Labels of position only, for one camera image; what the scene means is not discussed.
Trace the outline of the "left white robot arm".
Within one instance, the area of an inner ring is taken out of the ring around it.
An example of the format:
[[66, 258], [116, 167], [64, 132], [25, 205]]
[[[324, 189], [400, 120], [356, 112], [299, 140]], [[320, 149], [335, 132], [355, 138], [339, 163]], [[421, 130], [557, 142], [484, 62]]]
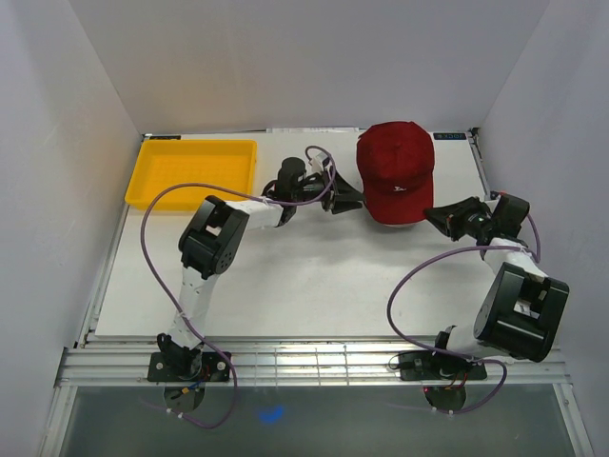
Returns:
[[297, 207], [320, 203], [340, 214], [363, 207], [363, 194], [338, 173], [332, 158], [322, 153], [302, 160], [284, 159], [275, 179], [259, 197], [227, 202], [209, 195], [182, 233], [182, 283], [173, 299], [176, 314], [170, 329], [156, 337], [150, 358], [150, 382], [223, 382], [228, 380], [229, 353], [218, 354], [203, 342], [213, 290], [232, 265], [244, 234], [285, 225]]

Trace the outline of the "white baseball cap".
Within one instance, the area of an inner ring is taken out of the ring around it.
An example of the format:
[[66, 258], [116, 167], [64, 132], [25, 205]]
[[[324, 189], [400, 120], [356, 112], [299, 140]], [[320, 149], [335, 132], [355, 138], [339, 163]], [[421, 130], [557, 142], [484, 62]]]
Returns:
[[389, 229], [412, 229], [417, 225], [417, 223], [410, 224], [382, 224], [383, 227]]

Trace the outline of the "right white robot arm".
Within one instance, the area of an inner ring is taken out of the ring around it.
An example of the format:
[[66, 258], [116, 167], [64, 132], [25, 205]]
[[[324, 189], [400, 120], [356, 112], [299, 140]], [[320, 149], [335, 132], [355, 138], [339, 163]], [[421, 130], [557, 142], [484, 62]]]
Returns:
[[520, 238], [530, 205], [494, 192], [488, 202], [470, 197], [425, 209], [425, 219], [444, 236], [473, 238], [475, 250], [495, 277], [470, 326], [450, 326], [430, 348], [399, 354], [404, 381], [483, 380], [481, 362], [494, 356], [541, 362], [553, 346], [569, 287], [539, 266], [540, 253]]

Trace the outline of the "red baseball cap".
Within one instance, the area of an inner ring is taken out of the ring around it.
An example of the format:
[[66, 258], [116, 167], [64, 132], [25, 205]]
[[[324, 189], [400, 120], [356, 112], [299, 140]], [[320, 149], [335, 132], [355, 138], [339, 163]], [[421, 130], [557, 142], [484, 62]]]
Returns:
[[359, 136], [356, 164], [365, 205], [387, 226], [417, 224], [434, 204], [435, 150], [431, 136], [414, 122], [374, 125]]

